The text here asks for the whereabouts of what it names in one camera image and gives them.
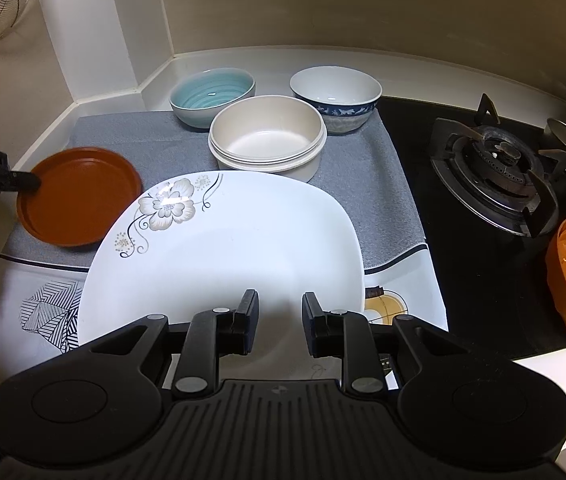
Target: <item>white wall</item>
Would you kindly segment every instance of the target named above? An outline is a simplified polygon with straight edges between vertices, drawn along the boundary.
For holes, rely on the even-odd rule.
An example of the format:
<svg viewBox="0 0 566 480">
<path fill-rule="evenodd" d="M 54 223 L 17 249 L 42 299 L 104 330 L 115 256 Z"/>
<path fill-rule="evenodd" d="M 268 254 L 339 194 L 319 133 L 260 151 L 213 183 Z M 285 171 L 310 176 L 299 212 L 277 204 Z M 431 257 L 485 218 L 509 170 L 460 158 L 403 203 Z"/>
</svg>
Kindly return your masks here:
<svg viewBox="0 0 566 480">
<path fill-rule="evenodd" d="M 10 164 L 72 103 L 41 6 L 30 0 L 0 39 L 0 150 Z"/>
<path fill-rule="evenodd" d="M 135 88 L 172 56 L 161 0 L 41 0 L 74 100 Z"/>
<path fill-rule="evenodd" d="M 175 52 L 262 45 L 440 59 L 566 101 L 566 0 L 165 0 Z"/>
<path fill-rule="evenodd" d="M 162 0 L 114 0 L 137 84 L 172 56 Z"/>
</svg>

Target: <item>stacked bowls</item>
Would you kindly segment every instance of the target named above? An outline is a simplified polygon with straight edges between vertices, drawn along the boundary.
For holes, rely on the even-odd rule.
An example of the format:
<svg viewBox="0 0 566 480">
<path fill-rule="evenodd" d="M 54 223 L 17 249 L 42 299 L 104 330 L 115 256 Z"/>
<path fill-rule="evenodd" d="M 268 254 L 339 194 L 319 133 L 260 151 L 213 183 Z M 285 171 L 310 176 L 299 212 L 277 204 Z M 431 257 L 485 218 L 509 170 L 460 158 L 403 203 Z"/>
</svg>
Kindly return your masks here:
<svg viewBox="0 0 566 480">
<path fill-rule="evenodd" d="M 326 139 L 323 118 L 310 104 L 266 95 L 222 110 L 207 143 L 222 170 L 276 173 L 307 182 L 319 167 Z"/>
</svg>

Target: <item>blue bowl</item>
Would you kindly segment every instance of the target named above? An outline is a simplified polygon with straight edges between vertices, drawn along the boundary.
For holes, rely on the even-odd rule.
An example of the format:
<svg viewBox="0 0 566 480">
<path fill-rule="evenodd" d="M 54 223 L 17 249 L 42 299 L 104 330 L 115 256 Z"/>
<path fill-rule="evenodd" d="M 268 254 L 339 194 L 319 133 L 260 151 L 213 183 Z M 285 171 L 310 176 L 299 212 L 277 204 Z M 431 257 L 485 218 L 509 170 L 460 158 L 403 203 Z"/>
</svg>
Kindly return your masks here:
<svg viewBox="0 0 566 480">
<path fill-rule="evenodd" d="M 170 94 L 170 105 L 184 123 L 208 129 L 218 112 L 255 93 L 256 83 L 249 72 L 214 68 L 180 81 Z"/>
<path fill-rule="evenodd" d="M 289 81 L 294 96 L 323 116 L 328 133 L 344 134 L 367 121 L 383 89 L 372 76 L 344 66 L 314 66 Z"/>
</svg>

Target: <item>floral pattern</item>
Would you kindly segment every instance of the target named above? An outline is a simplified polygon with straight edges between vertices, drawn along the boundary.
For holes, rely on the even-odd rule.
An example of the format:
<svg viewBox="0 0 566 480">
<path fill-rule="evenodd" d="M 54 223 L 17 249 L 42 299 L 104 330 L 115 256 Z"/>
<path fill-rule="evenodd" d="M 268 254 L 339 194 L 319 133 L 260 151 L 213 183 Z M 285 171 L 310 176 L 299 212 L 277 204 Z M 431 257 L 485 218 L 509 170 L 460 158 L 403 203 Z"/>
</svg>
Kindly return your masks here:
<svg viewBox="0 0 566 480">
<path fill-rule="evenodd" d="M 367 114 L 374 110 L 377 107 L 377 101 L 373 103 L 368 103 L 365 105 L 354 105 L 354 106 L 344 106 L 344 105 L 330 105 L 327 103 L 318 103 L 316 101 L 312 101 L 311 99 L 306 99 L 299 94 L 294 94 L 294 96 L 298 99 L 305 101 L 306 103 L 311 104 L 314 108 L 316 108 L 321 115 L 327 115 L 332 117 L 355 117 L 363 114 Z"/>
<path fill-rule="evenodd" d="M 209 177 L 207 175 L 198 176 L 194 181 L 194 187 L 199 191 L 207 186 L 209 186 Z"/>
<path fill-rule="evenodd" d="M 174 182 L 166 182 L 157 190 L 150 190 L 138 199 L 138 208 L 134 220 L 125 232 L 118 233 L 114 239 L 114 250 L 122 258 L 132 254 L 143 254 L 149 248 L 149 241 L 142 232 L 165 231 L 172 224 L 181 224 L 194 218 L 196 206 L 201 205 L 204 211 L 211 207 L 208 199 L 215 193 L 223 180 L 223 174 L 218 173 L 211 183 L 207 174 L 201 174 L 194 185 L 189 178 L 180 178 Z M 203 190 L 196 202 L 197 190 Z"/>
<path fill-rule="evenodd" d="M 171 186 L 164 186 L 156 196 L 144 196 L 138 200 L 142 214 L 149 216 L 152 231 L 164 231 L 172 222 L 180 224 L 194 216 L 194 186 L 187 178 L 177 180 Z"/>
</svg>

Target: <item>bowl rim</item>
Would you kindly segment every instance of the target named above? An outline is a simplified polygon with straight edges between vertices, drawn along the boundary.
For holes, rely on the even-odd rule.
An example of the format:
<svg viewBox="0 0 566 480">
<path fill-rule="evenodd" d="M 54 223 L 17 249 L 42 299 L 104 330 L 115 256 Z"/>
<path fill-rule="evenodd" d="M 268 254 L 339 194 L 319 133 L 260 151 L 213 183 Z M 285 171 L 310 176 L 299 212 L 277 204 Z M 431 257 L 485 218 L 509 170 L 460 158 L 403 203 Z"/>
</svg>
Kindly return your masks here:
<svg viewBox="0 0 566 480">
<path fill-rule="evenodd" d="M 374 81 L 374 83 L 377 84 L 378 86 L 378 93 L 376 95 L 376 97 L 374 97 L 374 99 L 367 99 L 365 101 L 360 101 L 360 102 L 356 102 L 356 103 L 343 103 L 343 102 L 335 102 L 335 101 L 330 101 L 330 102 L 325 102 L 325 101 L 321 101 L 318 99 L 315 99 L 313 97 L 307 96 L 302 94 L 301 92 L 298 92 L 297 90 L 295 90 L 294 86 L 293 86 L 293 80 L 296 76 L 298 76 L 300 73 L 303 72 L 307 72 L 310 70 L 315 70 L 315 69 L 338 69 L 338 70 L 346 70 L 346 71 L 351 71 L 351 72 L 358 72 L 359 74 L 362 74 L 368 78 L 370 78 L 372 81 Z M 350 68 L 349 66 L 340 66 L 340 65 L 319 65 L 319 66 L 309 66 L 308 68 L 304 68 L 303 70 L 299 70 L 298 72 L 296 72 L 290 79 L 289 79 L 289 87 L 291 89 L 292 92 L 294 92 L 297 95 L 300 95 L 303 99 L 308 99 L 310 101 L 313 101 L 315 103 L 319 103 L 322 105 L 332 105 L 332 106 L 349 106 L 349 107 L 355 107 L 355 106 L 362 106 L 362 105 L 368 105 L 371 103 L 374 103 L 376 101 L 378 101 L 381 97 L 381 95 L 383 95 L 383 86 L 381 85 L 380 82 L 377 81 L 376 78 L 372 77 L 370 74 L 366 73 L 366 72 L 362 72 L 361 70 L 356 70 L 355 68 Z"/>
<path fill-rule="evenodd" d="M 281 162 L 271 162 L 269 164 L 254 164 L 243 160 L 236 160 L 234 158 L 229 158 L 223 153 L 219 153 L 218 150 L 210 142 L 209 137 L 207 137 L 207 147 L 209 151 L 212 153 L 216 160 L 220 160 L 226 166 L 230 168 L 234 168 L 234 170 L 239 171 L 260 171 L 262 173 L 276 173 L 278 171 L 287 171 L 293 170 L 294 168 L 298 168 L 303 164 L 313 160 L 316 156 L 318 156 L 325 147 L 325 143 L 327 142 L 327 133 L 322 136 L 319 143 L 314 146 L 310 151 L 306 153 L 302 153 L 301 155 L 296 156 L 290 160 L 284 160 Z"/>
<path fill-rule="evenodd" d="M 248 75 L 250 77 L 250 79 L 252 80 L 252 84 L 250 85 L 250 87 L 245 92 L 243 92 L 238 97 L 235 97 L 234 99 L 231 99 L 230 101 L 227 101 L 225 103 L 221 103 L 220 105 L 206 106 L 204 108 L 185 108 L 183 106 L 178 106 L 178 105 L 175 105 L 173 103 L 172 95 L 174 94 L 174 92 L 176 91 L 177 88 L 185 85 L 185 83 L 193 81 L 197 77 L 200 77 L 202 74 L 206 74 L 208 72 L 216 72 L 218 70 L 232 70 L 234 72 L 242 72 L 243 74 Z M 250 74 L 247 70 L 243 70 L 242 68 L 236 68 L 236 67 L 233 67 L 233 66 L 219 66 L 219 67 L 216 67 L 216 68 L 208 68 L 207 70 L 203 70 L 201 72 L 196 72 L 196 73 L 193 73 L 191 75 L 188 75 L 185 78 L 178 81 L 178 83 L 176 83 L 176 85 L 172 88 L 172 90 L 170 90 L 169 101 L 170 101 L 170 105 L 172 106 L 172 109 L 176 109 L 176 110 L 184 110 L 186 112 L 196 112 L 196 111 L 199 111 L 199 110 L 213 110 L 214 108 L 218 108 L 218 107 L 221 107 L 221 106 L 227 106 L 230 103 L 234 103 L 235 101 L 242 99 L 243 97 L 245 97 L 247 94 L 249 94 L 253 90 L 255 85 L 256 85 L 256 79 L 254 79 L 254 76 L 252 74 Z"/>
<path fill-rule="evenodd" d="M 310 103 L 303 101 L 303 99 L 298 99 L 296 97 L 291 97 L 291 96 L 288 96 L 288 95 L 268 94 L 268 95 L 256 95 L 256 96 L 253 96 L 253 97 L 248 97 L 247 99 L 242 99 L 240 102 L 242 103 L 241 104 L 242 106 L 245 106 L 244 103 L 248 103 L 248 102 L 251 102 L 251 101 L 256 100 L 256 99 L 271 98 L 271 97 L 289 99 L 289 100 L 301 103 L 304 107 L 308 107 L 309 109 L 311 109 L 314 112 L 314 114 L 316 114 L 319 117 L 320 124 L 321 124 L 321 127 L 319 129 L 319 133 L 317 134 L 316 137 L 314 137 L 314 140 L 311 140 L 311 142 L 308 143 L 308 145 L 303 150 L 299 150 L 297 153 L 292 153 L 290 155 L 272 158 L 272 157 L 267 157 L 267 156 L 263 157 L 263 156 L 238 155 L 237 153 L 234 154 L 232 152 L 228 152 L 224 148 L 221 148 L 221 146 L 217 143 L 216 139 L 214 138 L 215 123 L 217 122 L 217 119 L 220 116 L 222 116 L 223 113 L 225 113 L 226 110 L 229 110 L 231 107 L 239 105 L 239 102 L 232 103 L 231 105 L 229 105 L 225 109 L 218 112 L 216 117 L 214 117 L 214 119 L 212 120 L 212 124 L 210 124 L 209 133 L 207 135 L 208 143 L 210 143 L 210 144 L 213 143 L 214 146 L 217 147 L 217 151 L 225 153 L 226 154 L 225 156 L 231 156 L 232 158 L 234 158 L 234 156 L 240 156 L 241 160 L 246 161 L 247 163 L 252 162 L 252 163 L 255 163 L 255 164 L 274 164 L 278 161 L 284 162 L 285 160 L 293 160 L 297 156 L 301 156 L 301 155 L 304 155 L 304 154 L 310 152 L 317 144 L 319 144 L 321 142 L 322 137 L 327 136 L 327 128 L 325 126 L 325 121 L 323 120 L 323 116 L 319 113 L 319 111 L 316 108 L 314 108 Z"/>
</svg>

